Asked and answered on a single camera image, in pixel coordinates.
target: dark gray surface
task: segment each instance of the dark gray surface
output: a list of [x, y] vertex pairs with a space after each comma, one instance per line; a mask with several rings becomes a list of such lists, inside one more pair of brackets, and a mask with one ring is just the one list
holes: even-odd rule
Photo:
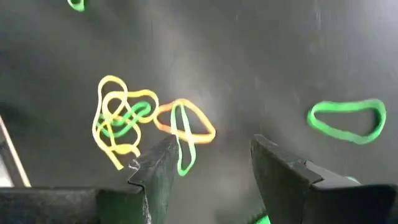
[[[103, 76], [154, 90], [161, 103], [192, 100], [217, 137], [175, 181], [167, 223], [256, 214], [255, 133], [361, 183], [398, 183], [397, 11], [394, 0], [96, 0], [84, 13], [66, 0], [0, 1], [0, 114], [32, 185], [93, 185], [115, 172], [91, 136]], [[388, 111], [371, 144], [306, 124], [321, 100], [366, 98]], [[327, 119], [358, 132], [372, 125], [369, 113]], [[141, 128], [142, 151], [165, 137]]]

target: yellow rubber band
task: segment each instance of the yellow rubber band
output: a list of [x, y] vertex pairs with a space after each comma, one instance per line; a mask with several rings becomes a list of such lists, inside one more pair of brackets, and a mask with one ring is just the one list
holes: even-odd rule
[[[154, 109], [154, 112], [152, 112], [152, 114], [149, 115], [149, 116], [147, 116], [147, 117], [138, 118], [138, 121], [139, 121], [139, 122], [145, 124], [145, 123], [151, 122], [151, 121], [154, 119], [154, 117], [156, 116], [157, 110], [159, 109], [159, 99], [158, 99], [156, 93], [154, 93], [154, 92], [151, 91], [151, 90], [129, 91], [129, 92], [127, 93], [127, 97], [128, 97], [128, 98], [137, 98], [137, 97], [141, 97], [141, 96], [149, 96], [149, 97], [151, 97], [151, 98], [155, 101], [155, 109]], [[105, 117], [110, 117], [110, 116], [112, 115], [112, 113], [109, 111], [109, 108], [108, 108], [109, 102], [110, 102], [112, 99], [115, 99], [115, 98], [122, 101], [122, 100], [123, 100], [123, 97], [124, 97], [124, 92], [123, 92], [123, 91], [112, 91], [112, 92], [109, 92], [109, 93], [104, 97], [104, 100], [103, 100], [103, 103], [102, 103], [102, 112], [103, 112], [103, 114], [104, 114]], [[128, 111], [131, 110], [131, 107], [128, 105], [128, 103], [125, 104], [125, 107], [126, 107], [126, 109], [127, 109]]]
[[[121, 100], [121, 103], [116, 108], [114, 113], [110, 113], [108, 110], [108, 114], [106, 116], [107, 119], [104, 120], [98, 128], [96, 128], [96, 123], [98, 122], [98, 119], [100, 118], [100, 113], [101, 113], [101, 105], [102, 105], [102, 92], [101, 91], [107, 82], [115, 82], [115, 83], [119, 84], [123, 89], [123, 91], [122, 91], [123, 95], [122, 95], [122, 97], [119, 98]], [[115, 165], [115, 167], [118, 170], [123, 169], [123, 165], [120, 163], [118, 158], [116, 158], [116, 156], [113, 154], [113, 151], [115, 151], [118, 154], [127, 154], [129, 152], [133, 152], [136, 155], [136, 157], [139, 157], [141, 155], [140, 151], [137, 148], [137, 145], [139, 144], [139, 141], [141, 140], [141, 130], [139, 129], [139, 126], [137, 124], [135, 124], [133, 126], [134, 130], [136, 130], [136, 133], [137, 133], [137, 139], [134, 144], [119, 144], [119, 145], [117, 145], [114, 140], [114, 136], [113, 136], [111, 121], [113, 119], [120, 120], [122, 118], [119, 116], [119, 113], [122, 111], [122, 109], [124, 107], [129, 108], [129, 110], [131, 109], [130, 105], [127, 102], [127, 96], [128, 96], [127, 85], [120, 78], [115, 77], [113, 75], [105, 76], [98, 84], [98, 105], [97, 105], [97, 110], [96, 110], [96, 113], [94, 116], [93, 125], [91, 127], [91, 132], [93, 134], [94, 140], [97, 143], [98, 147], [106, 153], [106, 155], [109, 157], [109, 159], [113, 162], [113, 164]], [[110, 135], [110, 137], [109, 137], [111, 140], [110, 147], [107, 146], [106, 143], [103, 142], [100, 137], [101, 129], [104, 128], [105, 126], [108, 129], [108, 132]]]
[[192, 140], [196, 144], [207, 144], [207, 143], [212, 142], [212, 140], [216, 136], [216, 129], [211, 124], [211, 122], [206, 117], [206, 115], [197, 106], [195, 106], [191, 101], [189, 101], [187, 99], [177, 99], [169, 104], [160, 106], [157, 111], [157, 115], [154, 117], [154, 123], [155, 123], [156, 127], [161, 131], [165, 131], [166, 133], [169, 133], [169, 134], [172, 133], [172, 128], [170, 126], [167, 126], [166, 124], [160, 123], [158, 120], [158, 116], [161, 113], [170, 111], [173, 108], [173, 105], [175, 103], [178, 103], [180, 105], [186, 106], [187, 108], [190, 108], [198, 116], [199, 120], [202, 122], [203, 125], [205, 125], [205, 128], [209, 132], [208, 134], [192, 134], [189, 138], [184, 131], [177, 130], [177, 134], [178, 134], [179, 138], [183, 139], [186, 142]]

